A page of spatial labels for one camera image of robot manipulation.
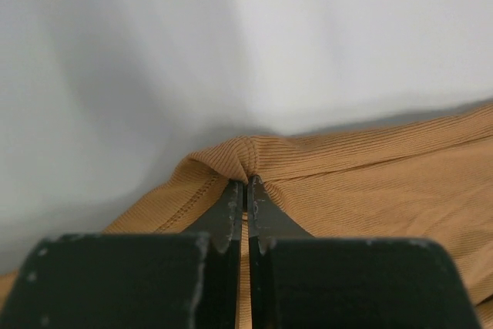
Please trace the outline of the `tan tank top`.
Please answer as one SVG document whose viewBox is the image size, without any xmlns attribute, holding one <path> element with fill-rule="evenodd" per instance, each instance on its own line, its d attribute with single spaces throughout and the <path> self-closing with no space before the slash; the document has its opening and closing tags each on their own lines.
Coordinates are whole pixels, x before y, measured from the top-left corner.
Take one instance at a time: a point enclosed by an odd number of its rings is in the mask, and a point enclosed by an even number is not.
<svg viewBox="0 0 493 329">
<path fill-rule="evenodd" d="M 229 183 L 243 186 L 238 325 L 253 328 L 246 190 L 316 238 L 405 237 L 450 255 L 480 320 L 492 326 L 492 107 L 346 133 L 239 136 L 186 156 L 104 234 L 181 233 Z"/>
</svg>

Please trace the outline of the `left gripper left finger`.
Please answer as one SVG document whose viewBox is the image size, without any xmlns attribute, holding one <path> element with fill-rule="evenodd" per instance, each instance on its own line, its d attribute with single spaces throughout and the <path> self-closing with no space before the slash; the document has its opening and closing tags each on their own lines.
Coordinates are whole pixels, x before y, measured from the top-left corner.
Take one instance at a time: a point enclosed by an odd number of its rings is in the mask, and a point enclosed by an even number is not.
<svg viewBox="0 0 493 329">
<path fill-rule="evenodd" d="M 243 186 L 181 233 L 46 237 L 1 312 L 3 328 L 235 328 Z"/>
</svg>

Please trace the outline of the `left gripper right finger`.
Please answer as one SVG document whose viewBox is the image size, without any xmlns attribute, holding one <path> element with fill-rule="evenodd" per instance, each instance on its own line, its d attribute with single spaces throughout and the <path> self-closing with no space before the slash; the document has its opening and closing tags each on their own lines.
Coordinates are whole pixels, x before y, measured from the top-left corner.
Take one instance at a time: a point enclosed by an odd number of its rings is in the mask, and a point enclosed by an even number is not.
<svg viewBox="0 0 493 329">
<path fill-rule="evenodd" d="M 246 188 L 255 328 L 478 328 L 450 255 L 429 239 L 316 238 L 253 176 Z"/>
</svg>

